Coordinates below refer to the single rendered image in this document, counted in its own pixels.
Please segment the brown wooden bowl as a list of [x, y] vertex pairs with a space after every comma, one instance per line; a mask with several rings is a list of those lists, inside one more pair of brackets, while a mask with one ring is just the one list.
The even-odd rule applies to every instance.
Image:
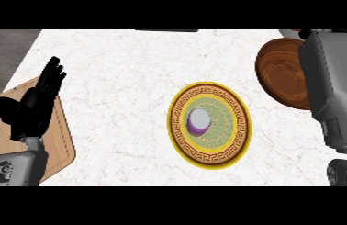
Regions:
[[256, 77], [269, 96], [285, 106], [309, 110], [306, 77], [299, 61], [299, 39], [270, 40], [256, 56]]

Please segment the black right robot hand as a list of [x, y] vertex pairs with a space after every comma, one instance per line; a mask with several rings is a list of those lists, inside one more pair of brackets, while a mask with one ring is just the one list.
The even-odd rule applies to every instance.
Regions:
[[347, 160], [331, 161], [327, 167], [327, 177], [331, 186], [347, 186]]

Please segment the pale wooden cutting board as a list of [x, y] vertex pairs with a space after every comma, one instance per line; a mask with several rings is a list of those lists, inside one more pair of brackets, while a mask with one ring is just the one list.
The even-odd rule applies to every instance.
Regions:
[[[9, 139], [9, 134], [11, 126], [0, 121], [0, 154], [21, 152], [27, 149], [24, 143]], [[42, 182], [73, 163], [76, 158], [74, 141], [59, 97], [55, 100], [52, 120], [43, 135], [43, 144], [49, 158]]]

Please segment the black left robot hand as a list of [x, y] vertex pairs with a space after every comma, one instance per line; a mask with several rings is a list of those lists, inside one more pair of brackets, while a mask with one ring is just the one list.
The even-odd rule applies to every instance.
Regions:
[[40, 137], [47, 131], [55, 99], [58, 97], [62, 80], [59, 58], [52, 57], [42, 71], [40, 80], [22, 96], [22, 99], [0, 97], [0, 120], [11, 125], [11, 139], [19, 141], [25, 137]]

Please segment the yellow brown patterned plate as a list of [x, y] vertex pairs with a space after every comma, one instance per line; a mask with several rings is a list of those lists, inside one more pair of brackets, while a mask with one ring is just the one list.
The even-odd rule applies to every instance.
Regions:
[[[204, 135], [188, 131], [188, 116], [204, 108], [211, 125]], [[198, 82], [176, 94], [167, 114], [167, 130], [173, 146], [183, 159], [205, 169], [223, 169], [247, 153], [253, 122], [247, 106], [236, 93], [222, 84]]]

